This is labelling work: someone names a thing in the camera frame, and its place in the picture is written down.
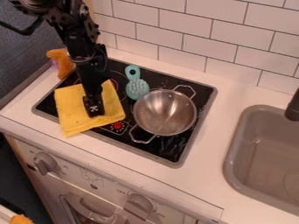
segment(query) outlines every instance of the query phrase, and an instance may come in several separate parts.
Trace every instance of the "orange toy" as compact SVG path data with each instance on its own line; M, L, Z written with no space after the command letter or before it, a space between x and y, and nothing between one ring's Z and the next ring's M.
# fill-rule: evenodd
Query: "orange toy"
M75 65L68 59L67 49L55 49L50 50L46 53L49 59L55 60L58 63L59 74L58 77L62 80L67 77L68 74L72 72Z
M10 224L33 224L33 222L30 219L24 217L23 214L19 214L12 217L12 219L10 220Z

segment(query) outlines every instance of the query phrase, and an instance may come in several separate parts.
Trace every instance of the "faucet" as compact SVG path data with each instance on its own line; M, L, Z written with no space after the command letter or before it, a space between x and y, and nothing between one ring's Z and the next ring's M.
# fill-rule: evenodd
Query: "faucet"
M292 122L299 121L299 88L293 95L293 98L287 106L284 115Z

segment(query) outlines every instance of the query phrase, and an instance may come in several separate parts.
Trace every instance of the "white subway tile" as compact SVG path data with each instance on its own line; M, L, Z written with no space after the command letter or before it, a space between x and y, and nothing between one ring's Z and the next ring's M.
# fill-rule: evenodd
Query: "white subway tile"
M178 32L137 24L137 38L153 44L181 49L182 37Z
M273 6L283 6L284 0L243 0L244 2L257 3L257 4L268 4Z
M111 0L93 0L94 12L112 16Z
M184 35L184 50L207 57L233 61L237 46L230 45L207 38L198 38Z
M284 7L293 9L293 10L299 10L299 1L298 0L287 0Z
M246 25L299 34L299 11L249 4Z
M299 80L296 78L279 75L277 73L263 72L259 87L293 95L299 87Z
M208 59L205 72L250 85L256 85L261 75L261 70L217 59Z
M141 24L157 25L158 9L119 0L114 0L113 6L117 18L124 18Z
M132 38L117 36L118 49L157 60L157 45L148 44Z
M247 3L232 0L188 0L187 13L242 23Z
M241 24L214 21L212 39L268 50L274 32Z
M160 10L160 27L208 38L212 20L168 10Z
M136 0L137 4L146 4L148 6L166 9L170 11L184 11L186 0Z
M159 47L159 60L200 72L203 72L205 69L205 57L188 52L172 50L162 46Z
M116 48L115 35L112 33L101 31L101 35L98 37L97 42Z
M246 47L239 47L236 63L256 67L274 73L293 75L299 59L290 58L272 52L263 52Z
M94 14L95 22L100 25L100 29L105 32L112 32L126 37L136 36L135 24L119 18L106 17Z
M277 32L271 46L271 52L299 57L299 37Z

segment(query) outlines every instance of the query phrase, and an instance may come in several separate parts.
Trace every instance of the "tile backsplash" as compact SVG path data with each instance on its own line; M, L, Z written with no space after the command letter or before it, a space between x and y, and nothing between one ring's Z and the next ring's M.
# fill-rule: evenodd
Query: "tile backsplash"
M107 46L288 94L299 87L299 0L93 5Z

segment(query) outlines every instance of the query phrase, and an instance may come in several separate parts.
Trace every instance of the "stainless steel sink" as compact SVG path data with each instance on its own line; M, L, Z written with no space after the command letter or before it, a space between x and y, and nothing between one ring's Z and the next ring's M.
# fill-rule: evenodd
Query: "stainless steel sink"
M299 215L299 122L264 105L241 115L224 163L238 192Z

